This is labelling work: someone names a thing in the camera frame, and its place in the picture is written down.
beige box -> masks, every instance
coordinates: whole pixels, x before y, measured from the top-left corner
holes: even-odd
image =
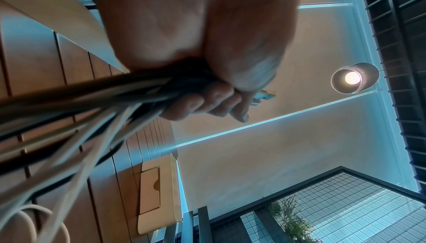
[[[178,165],[172,154],[142,163],[139,214],[141,235],[182,221]]]

foliage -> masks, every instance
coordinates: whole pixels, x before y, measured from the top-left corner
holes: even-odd
[[[268,205],[269,213],[293,242],[316,242],[311,237],[312,225],[297,215],[295,196],[287,196]]]

skin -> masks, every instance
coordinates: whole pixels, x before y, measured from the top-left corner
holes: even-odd
[[[204,57],[220,81],[162,117],[210,113],[248,121],[254,96],[275,77],[300,0],[95,0],[117,58],[130,70]]]

wooden wall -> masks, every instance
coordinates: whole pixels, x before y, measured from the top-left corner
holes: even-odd
[[[121,74],[121,71],[1,0],[0,38],[0,98]],[[82,117],[84,115],[78,115],[32,130],[1,143],[0,147],[40,135]],[[148,242],[148,235],[137,233],[141,164],[172,153],[170,145],[173,144],[170,122],[156,118],[131,136],[113,158],[96,167],[65,220],[71,241]],[[0,177],[0,192],[31,177],[39,167],[40,164],[35,164]],[[52,208],[65,188],[66,185],[37,198],[33,203]],[[36,213],[33,217],[40,229],[45,216]],[[13,218],[0,233],[0,242],[29,242],[22,220]],[[55,243],[62,242],[64,237],[59,232]]]

glowing light bulb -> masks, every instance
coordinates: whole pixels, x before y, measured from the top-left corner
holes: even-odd
[[[346,74],[345,81],[347,84],[355,85],[361,82],[361,76],[357,72],[351,71]]]

